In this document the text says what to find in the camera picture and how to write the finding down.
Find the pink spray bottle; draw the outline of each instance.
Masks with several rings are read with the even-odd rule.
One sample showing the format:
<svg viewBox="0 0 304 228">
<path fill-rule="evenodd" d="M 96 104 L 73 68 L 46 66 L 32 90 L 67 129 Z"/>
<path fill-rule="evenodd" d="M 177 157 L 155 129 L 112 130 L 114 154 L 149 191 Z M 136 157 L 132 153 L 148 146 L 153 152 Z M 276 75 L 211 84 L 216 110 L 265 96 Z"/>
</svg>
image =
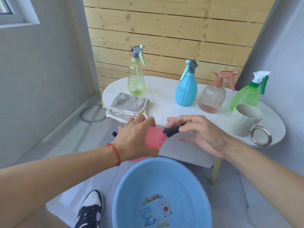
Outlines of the pink spray bottle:
<svg viewBox="0 0 304 228">
<path fill-rule="evenodd" d="M 179 132 L 179 127 L 183 126 L 184 124 L 185 123 L 164 129 L 158 128 L 156 126 L 150 126 L 147 130 L 145 142 L 150 148 L 160 149 L 165 143 L 166 139 L 172 137 L 174 134 L 177 134 Z M 116 137 L 117 133 L 113 131 L 112 135 Z M 141 161 L 146 158 L 148 157 L 131 160 L 131 162 Z"/>
</svg>

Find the blue plastic basin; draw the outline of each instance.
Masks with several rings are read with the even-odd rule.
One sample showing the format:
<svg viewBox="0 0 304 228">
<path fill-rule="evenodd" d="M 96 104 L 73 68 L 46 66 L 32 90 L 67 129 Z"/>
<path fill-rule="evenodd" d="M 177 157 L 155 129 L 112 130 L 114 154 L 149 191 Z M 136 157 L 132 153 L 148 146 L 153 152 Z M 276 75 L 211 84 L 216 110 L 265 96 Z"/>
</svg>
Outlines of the blue plastic basin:
<svg viewBox="0 0 304 228">
<path fill-rule="evenodd" d="M 114 228 L 211 228 L 207 195 L 185 166 L 168 158 L 134 165 L 119 183 L 113 202 Z"/>
</svg>

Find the metal ring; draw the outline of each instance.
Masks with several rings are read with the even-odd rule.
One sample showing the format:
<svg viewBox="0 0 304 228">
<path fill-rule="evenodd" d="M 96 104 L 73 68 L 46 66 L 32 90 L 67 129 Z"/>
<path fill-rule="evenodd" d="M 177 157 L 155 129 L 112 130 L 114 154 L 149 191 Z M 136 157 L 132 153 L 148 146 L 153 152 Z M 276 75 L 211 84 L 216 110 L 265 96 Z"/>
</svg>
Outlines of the metal ring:
<svg viewBox="0 0 304 228">
<path fill-rule="evenodd" d="M 253 137 L 253 133 L 254 133 L 255 130 L 263 130 L 267 134 L 268 141 L 265 142 L 265 143 L 260 143 L 257 140 L 255 140 L 254 137 Z M 251 137 L 252 141 L 255 144 L 257 144 L 258 146 L 269 146 L 272 143 L 272 136 L 271 136 L 271 134 L 263 126 L 255 126 L 255 127 L 253 127 L 253 129 L 250 131 L 250 137 Z"/>
<path fill-rule="evenodd" d="M 83 117 L 83 113 L 86 112 L 88 109 L 92 109 L 94 107 L 102 107 L 101 104 L 97 104 L 97 105 L 92 105 L 92 106 L 89 106 L 89 107 L 86 107 L 85 109 L 83 109 L 80 114 L 79 114 L 79 119 L 82 120 L 83 122 L 86 122 L 86 123 L 89 123 L 89 124 L 93 124 L 93 123 L 98 123 L 98 122 L 102 122 L 104 119 L 106 119 L 106 115 L 102 118 L 102 119 L 98 119 L 96 121 L 89 121 L 87 119 L 85 119 Z"/>
</svg>

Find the black and white sneaker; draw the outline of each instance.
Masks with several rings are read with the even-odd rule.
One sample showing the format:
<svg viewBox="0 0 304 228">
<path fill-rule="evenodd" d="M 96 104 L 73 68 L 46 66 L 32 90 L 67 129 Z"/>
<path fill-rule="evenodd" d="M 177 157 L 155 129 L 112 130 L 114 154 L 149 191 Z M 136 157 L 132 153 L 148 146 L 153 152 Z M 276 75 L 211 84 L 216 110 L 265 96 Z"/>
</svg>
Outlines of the black and white sneaker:
<svg viewBox="0 0 304 228">
<path fill-rule="evenodd" d="M 102 213 L 102 193 L 99 190 L 93 190 L 80 206 L 75 228 L 99 228 Z"/>
</svg>

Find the gray wall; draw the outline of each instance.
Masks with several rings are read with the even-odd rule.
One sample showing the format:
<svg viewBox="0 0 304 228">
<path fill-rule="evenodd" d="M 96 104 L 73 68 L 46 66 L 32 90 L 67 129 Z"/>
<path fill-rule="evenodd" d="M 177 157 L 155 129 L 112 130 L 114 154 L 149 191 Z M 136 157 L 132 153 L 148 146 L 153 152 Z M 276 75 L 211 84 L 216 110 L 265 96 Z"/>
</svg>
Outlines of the gray wall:
<svg viewBox="0 0 304 228">
<path fill-rule="evenodd" d="M 82 0 L 31 2 L 40 25 L 0 29 L 0 168 L 98 90 Z"/>
<path fill-rule="evenodd" d="M 272 72 L 260 100 L 275 110 L 286 126 L 286 136 L 278 145 L 260 151 L 304 176 L 304 0 L 277 2 L 237 89 L 248 85 L 252 73 L 259 70 Z M 253 186 L 245 190 L 249 207 L 253 207 L 265 199 L 250 188 Z"/>
</svg>

